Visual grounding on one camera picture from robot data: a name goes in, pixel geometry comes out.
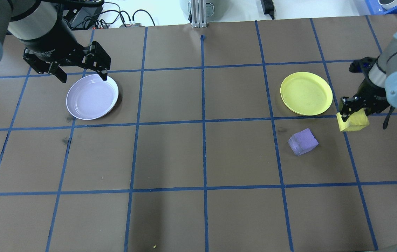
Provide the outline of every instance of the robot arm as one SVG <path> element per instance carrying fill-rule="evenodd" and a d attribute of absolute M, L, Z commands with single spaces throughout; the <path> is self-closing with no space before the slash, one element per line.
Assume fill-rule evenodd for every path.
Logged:
<path fill-rule="evenodd" d="M 98 42 L 83 47 L 51 3 L 40 0 L 0 1 L 0 60 L 7 29 L 26 45 L 23 59 L 37 73 L 55 75 L 66 82 L 60 68 L 79 66 L 107 79 L 111 58 Z"/>
<path fill-rule="evenodd" d="M 339 111 L 343 121 L 363 108 L 368 116 L 381 113 L 390 105 L 391 111 L 397 107 L 397 33 L 377 59 L 366 57 L 356 60 L 349 70 L 353 73 L 362 72 L 365 79 L 357 94 L 352 98 L 340 99 Z"/>

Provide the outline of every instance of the sponge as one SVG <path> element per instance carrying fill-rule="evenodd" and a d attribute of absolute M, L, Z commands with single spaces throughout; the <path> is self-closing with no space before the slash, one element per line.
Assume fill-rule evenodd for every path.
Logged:
<path fill-rule="evenodd" d="M 346 121 L 341 119 L 340 112 L 337 113 L 337 121 L 341 131 L 360 131 L 366 126 L 370 125 L 365 110 L 354 112 Z"/>
<path fill-rule="evenodd" d="M 299 156 L 313 150 L 317 147 L 318 142 L 314 135 L 312 135 L 312 132 L 310 132 L 310 129 L 305 129 L 293 134 L 288 140 L 288 145 L 290 145 L 295 155 Z"/>

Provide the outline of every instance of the white floor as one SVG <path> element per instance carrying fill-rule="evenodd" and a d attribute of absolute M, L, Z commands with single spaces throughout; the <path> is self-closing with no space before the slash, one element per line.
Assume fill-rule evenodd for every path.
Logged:
<path fill-rule="evenodd" d="M 122 10 L 127 11 L 130 16 L 138 9 L 147 10 L 153 17 L 157 26 L 178 25 L 189 23 L 181 5 L 186 5 L 189 0 L 105 0 L 117 3 Z M 253 21 L 270 19 L 262 12 L 260 0 L 214 0 L 220 2 L 223 12 L 221 18 L 213 22 L 231 21 Z M 276 19 L 300 19 L 300 18 L 321 18 L 325 16 L 360 16 L 368 15 L 368 7 L 365 0 L 274 0 Z M 116 5 L 105 3 L 104 10 L 117 9 Z M 100 17 L 107 22 L 115 19 L 117 13 L 110 12 Z M 144 12 L 135 15 L 135 22 L 142 26 L 151 26 L 152 21 Z M 117 21 L 111 27 L 120 27 L 122 22 Z"/>

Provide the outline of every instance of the purple foam block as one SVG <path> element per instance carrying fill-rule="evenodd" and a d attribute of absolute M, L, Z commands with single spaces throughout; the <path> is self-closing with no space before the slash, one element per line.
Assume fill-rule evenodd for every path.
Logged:
<path fill-rule="evenodd" d="M 288 140 L 288 145 L 290 145 L 295 155 L 299 156 L 313 150 L 317 147 L 318 142 L 314 135 L 312 135 L 312 132 L 310 132 L 310 129 L 305 129 L 293 134 Z"/>

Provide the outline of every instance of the plate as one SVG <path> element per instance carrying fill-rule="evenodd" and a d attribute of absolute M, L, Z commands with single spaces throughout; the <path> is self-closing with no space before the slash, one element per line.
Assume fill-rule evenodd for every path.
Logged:
<path fill-rule="evenodd" d="M 281 98 L 290 110 L 303 116 L 319 115 L 331 106 L 333 93 L 328 83 L 318 75 L 297 72 L 281 84 Z"/>
<path fill-rule="evenodd" d="M 117 84 L 110 76 L 104 81 L 99 75 L 88 75 L 69 89 L 66 107 L 78 119 L 97 119 L 114 107 L 118 94 Z"/>

